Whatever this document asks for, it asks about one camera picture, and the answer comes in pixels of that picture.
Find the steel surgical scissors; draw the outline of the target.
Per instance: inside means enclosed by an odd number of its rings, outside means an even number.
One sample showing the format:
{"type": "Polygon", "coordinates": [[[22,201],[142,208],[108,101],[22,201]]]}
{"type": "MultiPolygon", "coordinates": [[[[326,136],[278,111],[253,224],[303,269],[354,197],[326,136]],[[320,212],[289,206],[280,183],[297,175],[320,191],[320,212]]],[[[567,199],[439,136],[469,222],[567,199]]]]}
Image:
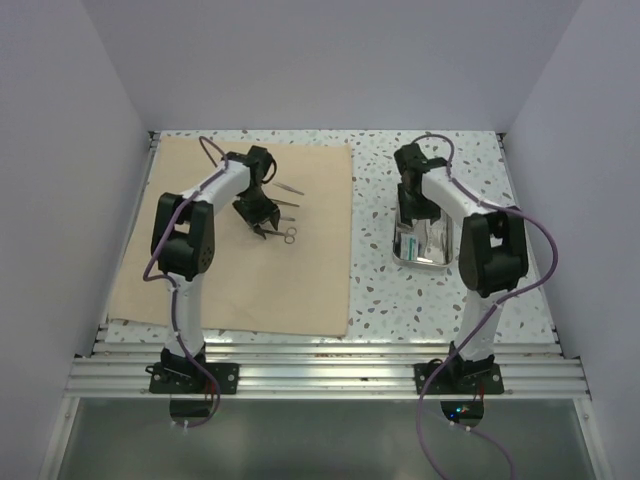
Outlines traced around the steel surgical scissors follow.
{"type": "Polygon", "coordinates": [[[284,231],[266,230],[265,233],[272,236],[282,237],[286,244],[293,244],[296,240],[297,229],[295,227],[289,227],[284,231]]]}

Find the green white sachet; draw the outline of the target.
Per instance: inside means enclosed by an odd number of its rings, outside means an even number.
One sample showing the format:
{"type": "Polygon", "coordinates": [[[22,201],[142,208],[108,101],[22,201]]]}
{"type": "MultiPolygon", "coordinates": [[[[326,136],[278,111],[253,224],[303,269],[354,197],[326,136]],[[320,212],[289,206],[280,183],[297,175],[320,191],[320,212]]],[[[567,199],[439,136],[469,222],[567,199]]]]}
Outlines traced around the green white sachet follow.
{"type": "Polygon", "coordinates": [[[405,261],[416,261],[419,256],[420,244],[415,234],[401,233],[399,240],[399,258],[405,261]]]}

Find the white printed sachet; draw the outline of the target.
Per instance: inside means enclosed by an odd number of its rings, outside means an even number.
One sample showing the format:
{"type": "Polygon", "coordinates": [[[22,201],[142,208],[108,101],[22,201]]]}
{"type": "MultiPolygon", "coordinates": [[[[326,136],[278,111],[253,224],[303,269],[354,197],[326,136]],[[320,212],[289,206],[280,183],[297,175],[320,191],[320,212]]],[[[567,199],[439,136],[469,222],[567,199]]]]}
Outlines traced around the white printed sachet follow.
{"type": "Polygon", "coordinates": [[[418,260],[428,264],[448,264],[451,260],[451,226],[447,221],[431,224],[421,222],[417,226],[420,251],[418,260]]]}

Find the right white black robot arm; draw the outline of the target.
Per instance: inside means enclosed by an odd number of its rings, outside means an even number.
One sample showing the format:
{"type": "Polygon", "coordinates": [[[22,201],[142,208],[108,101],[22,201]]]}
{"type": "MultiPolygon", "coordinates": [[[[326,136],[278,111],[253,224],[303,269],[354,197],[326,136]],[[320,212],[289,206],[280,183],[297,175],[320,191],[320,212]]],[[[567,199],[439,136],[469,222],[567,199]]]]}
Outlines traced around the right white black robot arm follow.
{"type": "Polygon", "coordinates": [[[400,175],[392,252],[409,266],[433,266],[429,248],[442,252],[439,265],[458,260],[467,289],[462,323],[442,360],[414,367],[416,388],[426,394],[468,393],[504,387],[495,361],[494,341],[501,317],[499,299],[528,273],[523,219],[483,205],[447,175],[443,158],[427,158],[408,144],[394,154],[400,175]]]}

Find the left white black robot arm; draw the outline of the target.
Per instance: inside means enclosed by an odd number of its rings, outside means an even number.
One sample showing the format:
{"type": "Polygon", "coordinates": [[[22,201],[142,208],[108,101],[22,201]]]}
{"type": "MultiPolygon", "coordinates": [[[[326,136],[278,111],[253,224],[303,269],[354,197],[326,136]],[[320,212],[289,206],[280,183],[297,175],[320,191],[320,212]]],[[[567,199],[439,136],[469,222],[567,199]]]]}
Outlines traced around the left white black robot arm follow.
{"type": "Polygon", "coordinates": [[[180,194],[161,195],[156,207],[151,259],[143,280],[168,282],[170,330],[152,378],[174,383],[185,392],[213,382],[205,359],[202,331],[202,286],[215,255],[215,216],[227,205],[262,238],[276,232],[281,213],[263,186],[277,173],[277,162],[263,147],[245,154],[222,155],[213,175],[180,194]]]}

